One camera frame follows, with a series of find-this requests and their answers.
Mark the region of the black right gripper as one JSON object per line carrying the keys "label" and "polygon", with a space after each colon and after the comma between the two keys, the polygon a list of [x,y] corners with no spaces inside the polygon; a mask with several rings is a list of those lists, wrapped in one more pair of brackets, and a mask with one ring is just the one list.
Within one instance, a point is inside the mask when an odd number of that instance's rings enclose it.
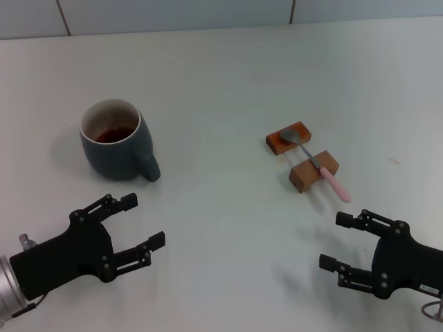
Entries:
{"label": "black right gripper", "polygon": [[393,221],[363,209],[358,216],[337,212],[336,225],[380,237],[372,260],[372,272],[320,254],[319,267],[337,272],[339,287],[373,289],[379,299],[388,299],[399,288],[441,297],[442,251],[414,240],[406,222]]}

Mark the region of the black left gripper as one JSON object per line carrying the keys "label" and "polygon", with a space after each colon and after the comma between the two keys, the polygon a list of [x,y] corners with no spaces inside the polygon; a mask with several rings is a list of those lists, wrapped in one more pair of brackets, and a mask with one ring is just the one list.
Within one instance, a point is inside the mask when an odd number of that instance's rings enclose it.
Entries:
{"label": "black left gripper", "polygon": [[10,265],[27,300],[36,299],[83,275],[107,283],[152,264],[151,253],[165,246],[156,233],[137,246],[114,253],[105,219],[138,206],[135,193],[115,199],[106,194],[70,215],[65,232],[10,258]]}

